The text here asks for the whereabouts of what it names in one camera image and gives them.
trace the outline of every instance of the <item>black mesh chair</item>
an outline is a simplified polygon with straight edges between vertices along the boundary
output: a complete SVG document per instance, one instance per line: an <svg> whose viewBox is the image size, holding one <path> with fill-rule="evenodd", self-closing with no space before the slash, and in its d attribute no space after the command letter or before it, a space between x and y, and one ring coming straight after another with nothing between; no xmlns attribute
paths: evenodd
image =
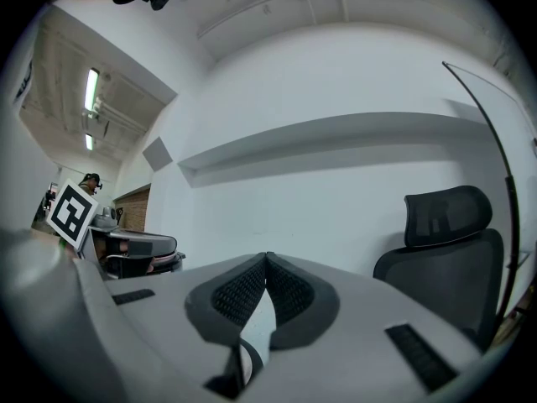
<svg viewBox="0 0 537 403"><path fill-rule="evenodd" d="M383 255L383 280L462 330L485 349L493 338L503 267L500 234L487 229L490 201L475 186L404 198L406 248Z"/></svg>

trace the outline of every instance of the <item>fluorescent light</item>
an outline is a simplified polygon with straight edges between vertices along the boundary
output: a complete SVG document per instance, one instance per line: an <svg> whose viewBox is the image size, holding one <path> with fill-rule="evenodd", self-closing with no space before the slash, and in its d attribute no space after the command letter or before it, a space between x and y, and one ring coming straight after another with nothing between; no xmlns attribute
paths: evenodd
<svg viewBox="0 0 537 403"><path fill-rule="evenodd" d="M92 151L93 150L93 137L89 134L86 135L86 147Z"/></svg>
<svg viewBox="0 0 537 403"><path fill-rule="evenodd" d="M86 86L86 100L84 101L84 107L91 111L93 110L93 102L95 101L95 90L97 89L97 81L99 79L99 72L95 69L91 69L87 76Z"/></svg>

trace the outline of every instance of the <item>gray chair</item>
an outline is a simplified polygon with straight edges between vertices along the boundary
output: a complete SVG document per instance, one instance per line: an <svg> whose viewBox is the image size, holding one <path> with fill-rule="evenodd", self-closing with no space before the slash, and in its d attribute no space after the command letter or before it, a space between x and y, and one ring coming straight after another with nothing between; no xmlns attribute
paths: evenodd
<svg viewBox="0 0 537 403"><path fill-rule="evenodd" d="M481 349L493 339L503 241L475 186L406 196L406 248L383 255L373 277L463 331Z"/></svg>

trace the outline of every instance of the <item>office chair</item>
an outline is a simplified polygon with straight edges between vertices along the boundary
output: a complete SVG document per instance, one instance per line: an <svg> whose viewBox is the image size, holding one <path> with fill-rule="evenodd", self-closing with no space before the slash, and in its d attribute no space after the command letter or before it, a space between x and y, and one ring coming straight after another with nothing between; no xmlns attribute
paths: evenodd
<svg viewBox="0 0 537 403"><path fill-rule="evenodd" d="M406 248L383 255L373 277L463 331L481 349L493 339L503 241L487 228L490 201L475 186L406 196Z"/></svg>

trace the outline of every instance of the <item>ceiling light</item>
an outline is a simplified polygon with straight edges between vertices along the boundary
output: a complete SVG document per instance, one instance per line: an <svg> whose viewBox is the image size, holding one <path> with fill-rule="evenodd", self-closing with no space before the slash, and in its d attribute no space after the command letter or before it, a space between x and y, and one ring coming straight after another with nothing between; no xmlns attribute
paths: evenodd
<svg viewBox="0 0 537 403"><path fill-rule="evenodd" d="M93 150L93 137L89 134L86 135L86 147L92 151Z"/></svg>
<svg viewBox="0 0 537 403"><path fill-rule="evenodd" d="M91 111L93 110L93 103L95 101L95 90L97 89L97 81L99 79L99 72L95 69L91 69L87 76L86 86L86 100L84 101L84 107Z"/></svg>

